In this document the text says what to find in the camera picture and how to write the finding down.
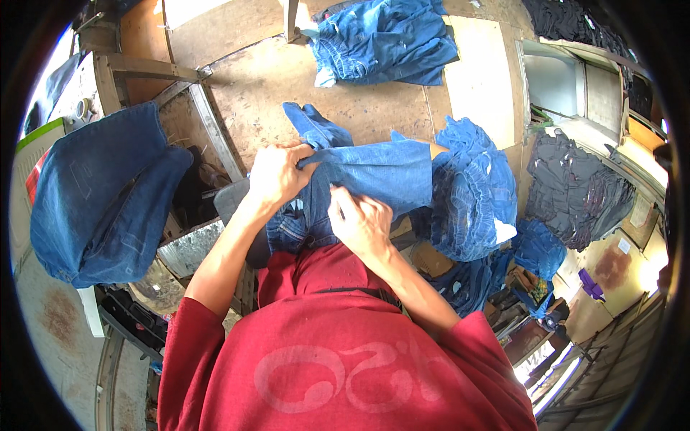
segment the stack of black clothing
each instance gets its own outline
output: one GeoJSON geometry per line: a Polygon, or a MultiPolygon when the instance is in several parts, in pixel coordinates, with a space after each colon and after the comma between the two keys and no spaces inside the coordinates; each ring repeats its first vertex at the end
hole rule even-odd
{"type": "MultiPolygon", "coordinates": [[[[522,0],[532,16],[534,33],[547,39],[586,43],[637,62],[627,44],[609,26],[602,26],[574,0],[522,0]]],[[[633,83],[633,73],[623,67],[625,89],[633,83]]]]}
{"type": "Polygon", "coordinates": [[[555,138],[537,133],[527,171],[534,181],[526,218],[543,221],[567,248],[583,251],[606,236],[634,204],[633,185],[560,129],[555,138]]]}

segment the pile of jeans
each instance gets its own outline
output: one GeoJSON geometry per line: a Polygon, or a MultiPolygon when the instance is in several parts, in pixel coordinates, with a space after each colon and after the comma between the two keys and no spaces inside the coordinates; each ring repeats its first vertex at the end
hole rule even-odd
{"type": "Polygon", "coordinates": [[[315,85],[441,85],[444,64],[457,56],[443,14],[440,0],[370,0],[330,15],[318,30],[304,32],[316,58],[315,85]]]}
{"type": "MultiPolygon", "coordinates": [[[[600,25],[591,13],[575,0],[522,0],[532,16],[534,33],[547,39],[586,43],[604,48],[632,62],[637,62],[627,44],[608,26],[600,25]]],[[[633,73],[623,67],[625,89],[632,86],[633,73]]]]}
{"type": "Polygon", "coordinates": [[[512,240],[515,263],[539,278],[550,281],[565,260],[563,243],[539,220],[519,220],[512,240]]]}
{"type": "Polygon", "coordinates": [[[467,118],[446,117],[436,143],[431,205],[410,213],[419,239],[456,261],[487,256],[515,236],[518,197],[505,152],[467,118]]]}
{"type": "Polygon", "coordinates": [[[309,184],[266,224],[272,253],[279,250],[297,254],[303,247],[338,242],[328,218],[330,184],[388,204],[393,219],[431,202],[429,144],[406,139],[394,131],[391,142],[355,147],[347,130],[323,118],[312,105],[301,108],[286,102],[283,109],[302,139],[317,150],[297,167],[321,164],[309,184]]]}
{"type": "Polygon", "coordinates": [[[443,296],[458,316],[483,310],[486,300],[504,287],[511,249],[472,262],[459,262],[442,276],[424,278],[443,296]]]}
{"type": "Polygon", "coordinates": [[[155,102],[58,139],[31,213],[31,244],[48,274],[76,288],[140,280],[192,160],[168,145],[155,102]]]}
{"type": "Polygon", "coordinates": [[[526,218],[544,222],[567,248],[583,251],[612,233],[634,204],[635,188],[556,129],[537,133],[527,171],[526,218]]]}

